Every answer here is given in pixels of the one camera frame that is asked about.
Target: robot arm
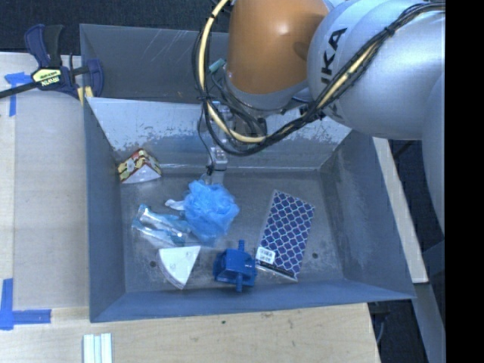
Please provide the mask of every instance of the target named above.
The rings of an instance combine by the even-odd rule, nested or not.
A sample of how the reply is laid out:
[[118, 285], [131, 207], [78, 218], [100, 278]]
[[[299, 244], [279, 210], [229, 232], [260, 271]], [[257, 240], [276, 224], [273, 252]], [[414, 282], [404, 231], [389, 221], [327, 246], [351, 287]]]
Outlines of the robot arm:
[[[228, 1], [222, 0], [216, 11]], [[427, 152], [443, 146], [443, 95], [437, 103], [433, 99], [443, 91], [445, 3], [333, 2], [235, 1], [219, 87], [236, 116], [232, 125], [207, 90], [203, 38], [208, 37], [209, 19], [195, 52], [207, 128], [222, 149], [239, 156], [255, 154], [323, 115], [381, 138], [417, 140], [432, 135], [423, 142]], [[263, 120], [294, 107], [291, 99], [304, 88], [309, 88], [312, 99], [301, 117], [268, 133]], [[442, 108], [433, 112], [440, 114], [441, 122], [428, 116], [430, 107]], [[211, 120], [226, 134], [228, 144], [220, 141]], [[432, 167], [442, 172], [441, 152], [440, 159], [432, 161], [442, 165]], [[439, 192], [443, 195], [443, 186], [434, 194]]]

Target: table surface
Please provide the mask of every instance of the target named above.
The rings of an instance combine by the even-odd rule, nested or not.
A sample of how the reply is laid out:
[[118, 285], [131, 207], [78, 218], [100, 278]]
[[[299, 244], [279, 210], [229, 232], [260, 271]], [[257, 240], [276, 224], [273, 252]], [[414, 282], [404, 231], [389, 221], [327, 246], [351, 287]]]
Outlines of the table surface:
[[[12, 70], [3, 71], [8, 68], [12, 65], [2, 66], [0, 73], [11, 73]], [[34, 101], [42, 95], [45, 93], [35, 90], [30, 98]], [[14, 245], [15, 116], [8, 116], [9, 103], [8, 98], [0, 100], [1, 279], [12, 278], [14, 259], [21, 257], [14, 255], [14, 249], [18, 248]], [[389, 171], [387, 178], [392, 179], [391, 166]], [[39, 197], [47, 198], [48, 192]], [[400, 202], [394, 199], [393, 208]], [[400, 214], [406, 217], [408, 211], [403, 209]], [[421, 270], [423, 264], [419, 266], [421, 254], [413, 241], [410, 232], [403, 241], [404, 250], [407, 257], [416, 257], [416, 261], [409, 262], [412, 278], [423, 281], [427, 276]], [[54, 307], [50, 324], [0, 330], [0, 362], [78, 362], [82, 359], [82, 336], [106, 332], [112, 334], [114, 362], [380, 361], [368, 306], [355, 304], [97, 324], [89, 322], [87, 306]]]

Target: blue plastic part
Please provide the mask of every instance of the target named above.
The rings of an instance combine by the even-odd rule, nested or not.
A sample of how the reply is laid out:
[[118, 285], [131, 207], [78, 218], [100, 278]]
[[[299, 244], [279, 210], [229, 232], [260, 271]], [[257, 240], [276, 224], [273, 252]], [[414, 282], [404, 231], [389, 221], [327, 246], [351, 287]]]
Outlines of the blue plastic part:
[[37, 24], [29, 28], [24, 36], [27, 51], [37, 60], [39, 67], [47, 67], [51, 62], [44, 42], [44, 31], [45, 26]]
[[[7, 74], [5, 76], [5, 79], [7, 80], [8, 83], [10, 83], [12, 88], [14, 88], [17, 85], [25, 85], [27, 83], [32, 82], [32, 78], [29, 75], [25, 74], [24, 72]], [[12, 117], [12, 116], [15, 116], [16, 113], [17, 113], [17, 96], [12, 95], [10, 97], [10, 110], [8, 111], [8, 115]]]
[[256, 261], [244, 251], [244, 240], [239, 240], [238, 249], [227, 249], [217, 254], [213, 263], [215, 280], [234, 284], [239, 293], [242, 292], [242, 286], [253, 287], [256, 276]]
[[97, 58], [88, 59], [86, 62], [91, 76], [91, 90], [95, 97], [99, 97], [104, 87], [104, 74], [101, 61]]
[[14, 325], [49, 324], [50, 309], [34, 309], [28, 311], [13, 310], [14, 280], [3, 280], [2, 302], [0, 303], [0, 330], [13, 330]]
[[221, 184], [206, 185], [196, 180], [188, 187], [190, 193], [183, 202], [185, 219], [202, 244], [213, 246], [219, 237], [227, 235], [240, 209]]

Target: blue and white patterned box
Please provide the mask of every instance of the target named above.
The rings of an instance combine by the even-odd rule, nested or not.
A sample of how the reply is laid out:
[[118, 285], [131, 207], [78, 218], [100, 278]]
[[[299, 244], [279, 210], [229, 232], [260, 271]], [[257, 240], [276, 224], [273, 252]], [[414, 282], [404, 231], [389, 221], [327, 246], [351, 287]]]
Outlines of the blue and white patterned box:
[[256, 251], [257, 268], [297, 281], [315, 208], [275, 190]]

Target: white label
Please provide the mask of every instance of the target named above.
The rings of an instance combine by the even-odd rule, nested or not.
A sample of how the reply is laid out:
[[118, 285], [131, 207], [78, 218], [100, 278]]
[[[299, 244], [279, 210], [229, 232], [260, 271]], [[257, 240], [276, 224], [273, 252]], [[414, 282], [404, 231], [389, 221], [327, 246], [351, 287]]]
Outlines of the white label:
[[273, 264], [275, 260], [275, 251], [265, 249], [264, 247], [257, 248], [256, 259], [268, 264]]

